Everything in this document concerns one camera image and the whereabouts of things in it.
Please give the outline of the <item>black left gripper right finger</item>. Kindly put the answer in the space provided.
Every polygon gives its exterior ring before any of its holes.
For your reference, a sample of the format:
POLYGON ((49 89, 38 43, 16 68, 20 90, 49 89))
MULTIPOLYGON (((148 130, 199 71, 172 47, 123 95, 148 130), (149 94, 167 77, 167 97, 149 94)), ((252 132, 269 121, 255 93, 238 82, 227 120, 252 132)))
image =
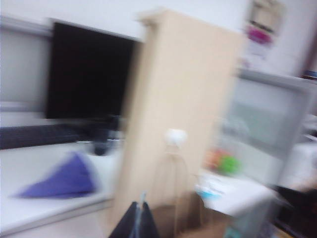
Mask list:
POLYGON ((159 232, 147 202, 143 203, 141 212, 140 238, 159 238, 159 232))

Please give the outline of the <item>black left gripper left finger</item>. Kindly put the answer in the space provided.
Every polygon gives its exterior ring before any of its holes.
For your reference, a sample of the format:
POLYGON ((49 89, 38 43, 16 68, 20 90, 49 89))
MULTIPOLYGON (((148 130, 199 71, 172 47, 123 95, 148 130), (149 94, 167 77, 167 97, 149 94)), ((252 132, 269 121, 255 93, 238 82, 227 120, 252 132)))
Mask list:
POLYGON ((135 223, 138 203, 132 202, 115 228, 116 238, 133 238, 135 236, 135 223))

